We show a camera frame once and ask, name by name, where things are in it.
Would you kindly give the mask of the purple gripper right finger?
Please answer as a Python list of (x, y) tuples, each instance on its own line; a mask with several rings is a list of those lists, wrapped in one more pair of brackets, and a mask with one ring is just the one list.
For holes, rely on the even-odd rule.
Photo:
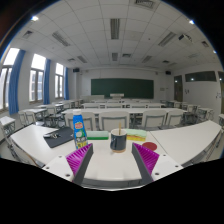
[(152, 171), (159, 159), (159, 154), (137, 143), (132, 144), (132, 154), (140, 171), (141, 184), (152, 183)]

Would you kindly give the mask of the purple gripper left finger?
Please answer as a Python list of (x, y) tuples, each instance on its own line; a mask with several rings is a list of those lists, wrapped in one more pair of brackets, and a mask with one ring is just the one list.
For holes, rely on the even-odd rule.
[(75, 150), (66, 156), (66, 160), (73, 172), (73, 182), (81, 185), (88, 167), (89, 161), (93, 155), (93, 144), (88, 144)]

